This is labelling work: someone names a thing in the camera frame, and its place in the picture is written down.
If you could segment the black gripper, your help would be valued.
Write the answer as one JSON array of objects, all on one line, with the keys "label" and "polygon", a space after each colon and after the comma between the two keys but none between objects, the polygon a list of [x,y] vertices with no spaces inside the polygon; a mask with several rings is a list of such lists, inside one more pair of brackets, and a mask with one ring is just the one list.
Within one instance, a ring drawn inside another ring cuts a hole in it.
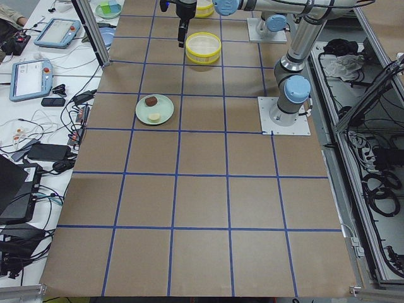
[{"label": "black gripper", "polygon": [[180,48],[184,48],[189,20],[193,19],[196,14],[197,0],[160,0],[161,12],[166,12],[169,3],[175,6],[175,13],[180,18],[177,41]]}]

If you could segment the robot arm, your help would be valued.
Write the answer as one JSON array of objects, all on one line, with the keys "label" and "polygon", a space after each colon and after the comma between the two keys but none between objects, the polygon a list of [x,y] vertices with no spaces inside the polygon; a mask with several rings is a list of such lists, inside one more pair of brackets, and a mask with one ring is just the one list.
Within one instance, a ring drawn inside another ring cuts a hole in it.
[{"label": "robot arm", "polygon": [[261,14],[255,29],[260,37],[268,37],[269,35],[283,31],[287,26],[287,17],[282,14]]},{"label": "robot arm", "polygon": [[277,125],[295,124],[302,104],[309,98],[311,85],[300,72],[313,45],[328,20],[342,17],[350,10],[373,1],[213,1],[215,11],[230,16],[238,10],[262,13],[295,14],[301,18],[287,53],[277,62],[274,75],[280,96],[270,110],[270,119]]}]

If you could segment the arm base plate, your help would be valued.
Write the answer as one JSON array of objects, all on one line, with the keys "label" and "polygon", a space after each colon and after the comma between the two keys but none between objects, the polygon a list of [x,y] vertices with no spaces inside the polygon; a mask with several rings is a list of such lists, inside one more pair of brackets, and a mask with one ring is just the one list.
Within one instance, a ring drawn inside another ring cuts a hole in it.
[{"label": "arm base plate", "polygon": [[252,43],[286,44],[287,36],[284,30],[271,32],[261,18],[248,18],[247,29],[249,41]]},{"label": "arm base plate", "polygon": [[305,108],[301,105],[294,114],[286,114],[278,108],[278,97],[258,97],[261,133],[274,136],[310,136]]}]

